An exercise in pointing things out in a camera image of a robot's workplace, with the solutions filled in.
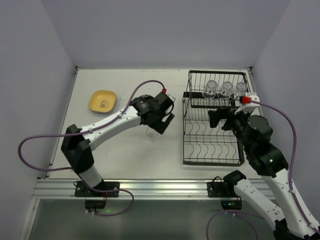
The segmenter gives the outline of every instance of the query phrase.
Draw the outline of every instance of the yellow bowl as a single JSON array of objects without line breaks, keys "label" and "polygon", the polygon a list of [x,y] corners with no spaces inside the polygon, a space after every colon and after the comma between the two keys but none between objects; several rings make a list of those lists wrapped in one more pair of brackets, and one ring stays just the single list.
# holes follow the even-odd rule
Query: yellow bowl
[{"label": "yellow bowl", "polygon": [[117,95],[113,91],[99,90],[92,94],[89,107],[98,113],[109,113],[115,106]]}]

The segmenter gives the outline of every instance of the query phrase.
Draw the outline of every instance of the red cable plug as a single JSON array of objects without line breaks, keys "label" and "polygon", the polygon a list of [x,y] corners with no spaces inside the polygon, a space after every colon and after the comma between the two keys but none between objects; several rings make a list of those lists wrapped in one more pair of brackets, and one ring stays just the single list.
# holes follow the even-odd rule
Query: red cable plug
[{"label": "red cable plug", "polygon": [[242,98],[242,101],[241,101],[243,104],[249,104],[249,103],[251,103],[251,97],[249,97],[249,96],[244,96],[243,98]]}]

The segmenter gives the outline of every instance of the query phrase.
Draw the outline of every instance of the metal rack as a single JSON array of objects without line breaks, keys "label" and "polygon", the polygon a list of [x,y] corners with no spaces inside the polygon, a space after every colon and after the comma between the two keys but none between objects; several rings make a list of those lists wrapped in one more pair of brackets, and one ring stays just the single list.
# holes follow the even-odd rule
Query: metal rack
[{"label": "metal rack", "polygon": [[240,103],[219,93],[215,98],[204,98],[202,91],[209,80],[219,87],[226,81],[233,85],[247,83],[243,72],[190,70],[182,99],[183,164],[194,166],[241,166],[244,152],[231,131],[222,130],[225,121],[210,128],[208,110],[239,107]]}]

